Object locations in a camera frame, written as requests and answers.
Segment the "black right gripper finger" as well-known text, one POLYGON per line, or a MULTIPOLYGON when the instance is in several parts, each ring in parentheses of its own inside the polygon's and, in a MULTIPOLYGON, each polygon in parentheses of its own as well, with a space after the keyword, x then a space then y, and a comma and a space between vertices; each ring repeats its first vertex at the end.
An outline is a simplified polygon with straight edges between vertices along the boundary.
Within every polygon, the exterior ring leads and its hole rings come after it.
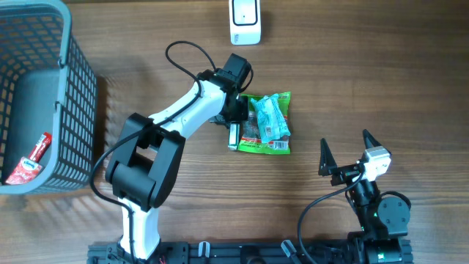
POLYGON ((320 140, 320 163, 318 175, 329 176, 337 173, 337 164, 325 138, 320 140))
POLYGON ((366 149, 382 146, 367 129, 363 130, 363 141, 366 149))

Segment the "teal white tissue pack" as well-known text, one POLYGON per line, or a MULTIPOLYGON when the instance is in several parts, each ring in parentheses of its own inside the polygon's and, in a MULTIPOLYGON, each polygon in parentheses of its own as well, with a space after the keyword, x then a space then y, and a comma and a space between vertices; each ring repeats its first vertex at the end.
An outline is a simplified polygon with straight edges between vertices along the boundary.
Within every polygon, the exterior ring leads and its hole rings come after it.
POLYGON ((273 94, 265 95, 259 100, 250 99, 256 112, 257 125, 263 144, 291 135, 287 121, 280 109, 279 98, 279 94, 273 94))

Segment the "green snack bag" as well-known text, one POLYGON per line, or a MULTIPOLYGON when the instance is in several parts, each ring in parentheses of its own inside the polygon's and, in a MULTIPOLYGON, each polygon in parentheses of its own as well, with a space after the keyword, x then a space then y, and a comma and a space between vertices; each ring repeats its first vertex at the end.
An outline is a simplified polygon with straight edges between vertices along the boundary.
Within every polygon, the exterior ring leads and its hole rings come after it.
MULTIPOLYGON (((280 95, 280 109, 284 114, 288 125, 288 108, 291 99, 291 92, 276 93, 280 95)), ((241 136, 238 146, 239 151, 247 153, 259 153, 270 155, 288 155, 290 154, 289 136, 283 136, 281 139, 271 141, 267 144, 261 142, 259 129, 257 125, 256 112, 252 106, 250 99, 259 100, 264 97, 261 95, 243 95, 248 100, 248 119, 243 123, 243 135, 241 136)))

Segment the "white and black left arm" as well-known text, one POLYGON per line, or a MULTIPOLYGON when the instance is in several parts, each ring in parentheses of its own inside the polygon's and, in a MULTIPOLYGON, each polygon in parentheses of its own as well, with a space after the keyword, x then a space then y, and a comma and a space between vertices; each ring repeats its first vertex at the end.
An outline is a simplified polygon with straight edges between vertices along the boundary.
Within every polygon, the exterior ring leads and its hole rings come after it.
POLYGON ((193 88, 167 109, 127 118, 106 170, 124 215, 118 263, 157 262, 158 208, 174 187, 186 140, 211 122, 229 129, 229 148, 234 148, 248 118, 241 94, 252 74, 246 59, 231 54, 222 68, 199 73, 193 88))

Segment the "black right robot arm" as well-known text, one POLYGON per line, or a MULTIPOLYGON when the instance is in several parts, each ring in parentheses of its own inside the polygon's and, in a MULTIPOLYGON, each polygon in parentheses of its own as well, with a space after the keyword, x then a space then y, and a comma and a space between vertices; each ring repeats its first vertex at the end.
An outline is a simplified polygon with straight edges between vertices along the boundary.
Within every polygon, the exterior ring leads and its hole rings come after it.
POLYGON ((330 176, 332 186, 345 184, 345 197, 361 226, 347 236, 349 263, 412 263, 407 225, 411 201, 397 191, 381 192, 377 179, 391 165, 391 151, 363 130, 365 150, 354 164, 338 166, 326 139, 320 141, 318 174, 330 176))

